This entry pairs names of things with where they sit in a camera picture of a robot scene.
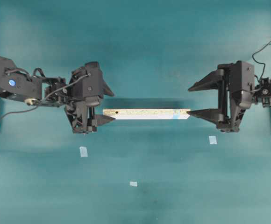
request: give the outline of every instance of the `black cable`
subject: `black cable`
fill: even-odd
[[[265,71],[266,64],[265,64],[264,62],[259,62],[259,61],[257,61],[257,60],[255,59],[255,54],[258,54],[259,52],[261,52],[262,50],[264,50],[264,49],[265,49],[268,45],[270,45],[270,44],[271,44],[271,40],[270,40],[266,45],[264,45],[260,50],[256,51],[254,54],[252,54],[253,60],[254,60],[256,63],[262,64],[262,65],[263,65],[262,74],[261,74],[261,76],[260,76],[259,79],[258,79],[258,77],[257,77],[257,80],[258,80],[259,83],[260,83],[260,81],[261,81],[261,79],[262,79],[262,77],[263,77],[263,74],[264,74],[264,71]]]
[[[44,102],[45,100],[47,100],[51,95],[55,94],[56,92],[58,92],[58,91],[60,91],[60,90],[62,90],[62,89],[66,89],[66,88],[68,88],[68,87],[74,85],[75,83],[79,82],[81,79],[83,79],[83,78],[85,78],[85,77],[87,77],[87,76],[88,76],[88,75],[81,76],[81,77],[79,77],[76,81],[74,81],[73,83],[70,83],[70,84],[68,84],[68,85],[66,85],[66,86],[64,86],[64,87],[61,87],[61,88],[58,88],[58,89],[54,90],[53,92],[51,92],[50,94],[48,94],[44,99],[40,100],[40,101],[39,101],[39,104],[36,105],[36,106],[35,106],[34,108],[32,108],[32,109],[24,110],[24,111],[12,111],[12,112],[5,113],[3,116],[0,117],[0,121],[1,121],[4,117],[6,117],[7,115],[9,115],[9,114],[13,114],[13,113],[26,113],[26,112],[30,112],[30,111],[33,111],[33,110],[37,109],[37,108],[40,107],[40,106],[43,104],[43,102]]]
[[[35,69],[34,69],[34,71],[33,71],[33,77],[38,77],[38,76],[36,75],[37,72],[39,72],[40,75],[41,75],[43,78],[45,78],[44,72],[43,72],[43,70],[40,69],[40,68],[35,68]]]
[[[32,81],[32,78],[31,78],[31,76],[29,75],[29,72],[26,71],[26,70],[24,70],[24,69],[21,69],[21,68],[14,68],[14,69],[7,70],[7,71],[5,71],[5,74],[14,73],[14,72],[17,72],[17,71],[24,72],[24,75],[26,76],[26,78],[27,78],[29,81]]]

